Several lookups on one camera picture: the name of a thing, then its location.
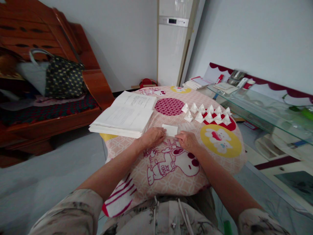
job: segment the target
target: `yellow circle pattern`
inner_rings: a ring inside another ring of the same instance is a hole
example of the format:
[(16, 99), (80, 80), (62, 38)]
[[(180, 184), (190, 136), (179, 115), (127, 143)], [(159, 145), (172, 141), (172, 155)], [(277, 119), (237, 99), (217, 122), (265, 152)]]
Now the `yellow circle pattern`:
[(106, 142), (110, 139), (114, 139), (115, 137), (118, 137), (118, 135), (111, 135), (111, 134), (105, 134), (105, 133), (99, 133), (99, 134), (102, 137), (102, 139), (104, 140), (104, 142)]
[(176, 93), (185, 94), (185, 93), (191, 92), (191, 89), (190, 89), (190, 88), (183, 88), (184, 91), (181, 91), (181, 92), (177, 91), (175, 88), (177, 88), (177, 86), (171, 86), (171, 90), (174, 91), (174, 92), (176, 92)]
[(242, 150), (238, 137), (219, 125), (205, 125), (200, 131), (202, 142), (212, 152), (226, 158), (237, 157)]

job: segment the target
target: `sleeve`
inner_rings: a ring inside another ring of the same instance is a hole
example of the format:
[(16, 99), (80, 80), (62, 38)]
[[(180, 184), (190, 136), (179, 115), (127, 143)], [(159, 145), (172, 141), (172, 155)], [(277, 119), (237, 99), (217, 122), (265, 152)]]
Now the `sleeve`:
[(241, 235), (290, 235), (273, 217), (260, 209), (243, 211), (238, 219), (238, 229)]
[(79, 189), (45, 213), (29, 235), (96, 234), (102, 198), (90, 189)]

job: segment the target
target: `person's left hand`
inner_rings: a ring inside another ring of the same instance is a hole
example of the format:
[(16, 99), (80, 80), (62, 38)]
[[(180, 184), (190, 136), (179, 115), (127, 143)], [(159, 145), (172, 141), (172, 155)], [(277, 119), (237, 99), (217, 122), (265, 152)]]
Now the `person's left hand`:
[(151, 127), (138, 140), (143, 148), (149, 149), (162, 143), (166, 136), (163, 127)]

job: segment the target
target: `round table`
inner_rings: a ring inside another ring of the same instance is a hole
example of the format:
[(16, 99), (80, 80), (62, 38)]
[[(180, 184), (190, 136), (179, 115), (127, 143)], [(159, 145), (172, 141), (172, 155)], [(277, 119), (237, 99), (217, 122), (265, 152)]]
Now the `round table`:
[[(178, 126), (178, 133), (182, 130), (193, 132), (198, 142), (231, 174), (238, 173), (246, 163), (242, 136), (232, 117), (228, 126), (223, 123), (217, 125), (215, 122), (209, 124), (206, 121), (199, 123), (194, 119), (191, 123), (184, 120), (186, 114), (181, 108), (185, 103), (189, 108), (195, 103), (197, 107), (203, 104), (207, 109), (213, 105), (216, 109), (219, 104), (213, 99), (189, 88), (176, 86), (146, 87), (134, 93), (155, 96), (158, 99), (149, 128), (167, 124)], [(108, 149), (107, 162), (134, 141), (128, 137), (100, 135)], [(143, 151), (130, 172), (125, 174), (125, 178), (103, 206), (103, 211), (109, 217), (118, 216), (155, 195), (189, 196), (209, 186), (195, 156), (181, 148), (177, 138), (170, 136), (156, 148)]]

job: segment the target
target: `glass shelf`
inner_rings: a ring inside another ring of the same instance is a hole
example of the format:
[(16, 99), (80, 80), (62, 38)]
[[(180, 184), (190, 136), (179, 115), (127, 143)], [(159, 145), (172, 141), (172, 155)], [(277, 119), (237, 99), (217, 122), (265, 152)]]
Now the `glass shelf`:
[(313, 121), (301, 112), (294, 112), (289, 105), (252, 90), (239, 89), (225, 94), (213, 86), (207, 89), (226, 99), (231, 111), (245, 120), (269, 133), (277, 127), (313, 145)]

